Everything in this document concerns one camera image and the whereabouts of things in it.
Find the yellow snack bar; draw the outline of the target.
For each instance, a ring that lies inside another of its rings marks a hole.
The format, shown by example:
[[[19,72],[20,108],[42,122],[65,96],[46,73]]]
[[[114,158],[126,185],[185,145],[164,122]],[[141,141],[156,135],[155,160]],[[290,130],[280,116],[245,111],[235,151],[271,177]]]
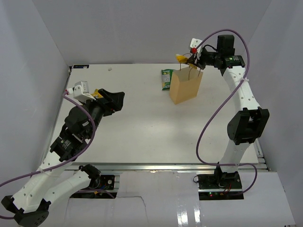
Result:
[[[180,64],[186,64],[188,61],[188,58],[184,55],[180,55],[180,54],[175,54],[176,60],[178,61],[178,63]]]

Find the yellow snack packet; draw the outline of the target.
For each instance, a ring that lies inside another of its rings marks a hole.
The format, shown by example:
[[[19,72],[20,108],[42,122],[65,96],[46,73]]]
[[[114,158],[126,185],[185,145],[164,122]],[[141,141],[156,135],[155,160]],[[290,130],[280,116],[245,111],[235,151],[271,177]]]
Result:
[[[95,89],[94,92],[91,94],[95,99],[103,98],[103,96],[98,92],[98,89]]]

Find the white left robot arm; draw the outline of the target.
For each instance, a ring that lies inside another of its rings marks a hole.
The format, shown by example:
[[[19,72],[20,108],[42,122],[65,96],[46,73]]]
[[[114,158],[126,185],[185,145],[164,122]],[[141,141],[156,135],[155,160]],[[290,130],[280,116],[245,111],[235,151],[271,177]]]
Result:
[[[59,136],[38,169],[1,183],[5,186],[29,178],[18,192],[1,201],[3,207],[13,213],[12,220],[21,227],[40,226],[57,202],[83,188],[99,186],[100,172],[91,164],[80,168],[73,177],[57,186],[53,183],[89,148],[102,118],[122,110],[125,93],[99,89],[96,96],[85,93],[73,99],[67,97],[70,94],[75,95],[76,89],[66,89],[62,96],[75,106],[69,111]]]

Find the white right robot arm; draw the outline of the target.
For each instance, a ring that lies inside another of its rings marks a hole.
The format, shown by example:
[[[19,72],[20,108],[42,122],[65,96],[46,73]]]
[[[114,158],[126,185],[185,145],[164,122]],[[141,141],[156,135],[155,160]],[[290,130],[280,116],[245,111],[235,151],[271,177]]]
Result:
[[[233,99],[237,111],[227,124],[229,142],[214,170],[214,184],[223,189],[237,181],[242,157],[249,146],[261,137],[269,119],[269,110],[262,108],[252,93],[246,76],[248,65],[242,56],[235,55],[234,36],[219,35],[217,46],[211,52],[202,42],[195,38],[191,40],[191,57],[187,64],[202,70],[206,66],[218,69],[231,92],[227,100]]]

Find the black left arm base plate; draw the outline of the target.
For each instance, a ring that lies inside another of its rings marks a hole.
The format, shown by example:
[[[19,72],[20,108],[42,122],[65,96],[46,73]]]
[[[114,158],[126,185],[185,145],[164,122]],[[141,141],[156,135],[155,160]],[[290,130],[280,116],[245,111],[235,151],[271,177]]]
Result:
[[[115,188],[115,178],[116,177],[114,175],[101,175],[97,189],[113,190]]]

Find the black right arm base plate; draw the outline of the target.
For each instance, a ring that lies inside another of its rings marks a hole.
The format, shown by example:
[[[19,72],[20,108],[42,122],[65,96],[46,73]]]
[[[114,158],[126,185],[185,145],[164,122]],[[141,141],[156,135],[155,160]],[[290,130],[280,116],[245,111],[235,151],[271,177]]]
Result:
[[[199,174],[194,176],[193,182],[198,184],[199,189],[242,189],[239,175],[234,179],[217,180],[214,174]]]

